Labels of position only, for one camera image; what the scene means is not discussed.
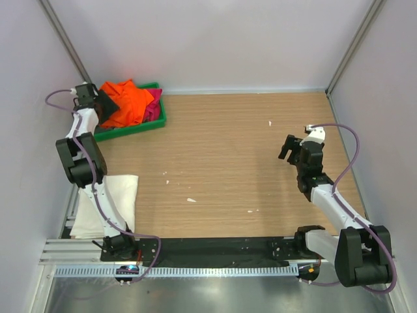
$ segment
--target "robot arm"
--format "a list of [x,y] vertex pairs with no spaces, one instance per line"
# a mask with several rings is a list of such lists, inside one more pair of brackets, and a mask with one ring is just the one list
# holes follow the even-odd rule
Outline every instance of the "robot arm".
[[[278,158],[284,159],[291,151],[287,161],[297,168],[298,189],[308,201],[323,210],[339,232],[339,238],[331,236],[321,226],[304,226],[299,228],[297,234],[302,236],[308,250],[318,253],[334,265],[345,287],[391,282],[392,270],[386,256],[357,220],[369,226],[391,254],[389,231],[361,217],[337,189],[333,193],[334,183],[323,173],[324,129],[307,126],[306,133],[308,136],[304,139],[288,135]],[[334,194],[345,208],[336,201]]]
[[[71,183],[77,184],[90,198],[104,230],[103,246],[95,241],[102,251],[112,257],[131,258],[137,252],[137,244],[133,237],[120,233],[111,227],[100,214],[98,206],[104,216],[116,227],[123,231],[129,231],[129,227],[116,209],[115,203],[109,193],[106,184],[107,166],[94,139],[94,130],[99,123],[97,112],[104,112],[106,103],[111,102],[105,93],[98,92],[95,85],[85,83],[76,86],[78,105],[74,108],[78,114],[74,114],[74,122],[68,135],[57,140],[55,146],[63,164],[66,176]],[[96,196],[93,194],[93,173],[87,159],[82,155],[79,147],[74,142],[76,138],[91,157],[96,174]]]

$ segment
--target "wooden tabletop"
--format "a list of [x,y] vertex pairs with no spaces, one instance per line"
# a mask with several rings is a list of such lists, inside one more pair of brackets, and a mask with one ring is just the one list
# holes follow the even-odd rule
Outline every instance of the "wooden tabletop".
[[[136,232],[285,236],[319,224],[335,233],[298,191],[296,168],[277,159],[288,134],[334,122],[324,93],[178,95],[164,104],[165,128],[99,143],[109,175],[139,176]],[[336,128],[326,129],[323,163],[333,180],[347,165]],[[350,173],[339,190],[362,214]]]

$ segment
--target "white cloth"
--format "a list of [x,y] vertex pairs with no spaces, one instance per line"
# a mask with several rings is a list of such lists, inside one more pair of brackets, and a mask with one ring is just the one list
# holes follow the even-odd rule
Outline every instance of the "white cloth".
[[[137,194],[138,176],[114,175],[107,176],[109,193],[116,208],[132,232],[135,231],[135,200]],[[92,239],[104,236],[99,213],[82,189],[78,191],[78,211],[70,235],[76,239]]]

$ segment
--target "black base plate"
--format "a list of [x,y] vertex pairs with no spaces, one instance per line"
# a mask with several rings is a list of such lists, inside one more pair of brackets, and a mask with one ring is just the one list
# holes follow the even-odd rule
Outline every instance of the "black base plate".
[[[315,259],[313,252],[300,254],[292,237],[174,238],[161,239],[156,267],[227,268],[285,267],[289,260]],[[137,241],[144,266],[158,250],[156,239]],[[136,261],[102,253],[102,261]]]
[[109,252],[102,251],[100,261],[102,262],[120,262],[120,261],[136,261],[139,250],[139,241],[136,241],[136,247],[130,251],[126,251],[124,256],[112,256]]

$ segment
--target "green tray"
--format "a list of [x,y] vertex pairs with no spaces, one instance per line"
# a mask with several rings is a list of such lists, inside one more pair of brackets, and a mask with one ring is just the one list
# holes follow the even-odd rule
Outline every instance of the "green tray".
[[[147,83],[145,85],[140,85],[138,88],[148,89],[148,88],[159,88],[159,83]],[[160,99],[161,105],[161,114],[156,121],[152,122],[145,122],[141,123],[136,126],[124,127],[124,128],[116,128],[112,130],[107,130],[105,132],[101,132],[94,135],[94,138],[97,142],[102,142],[103,140],[109,140],[121,136],[135,134],[136,132],[144,132],[146,130],[151,130],[155,128],[160,128],[165,126],[165,122],[167,121],[167,115],[165,114],[164,103],[162,102],[162,98]]]

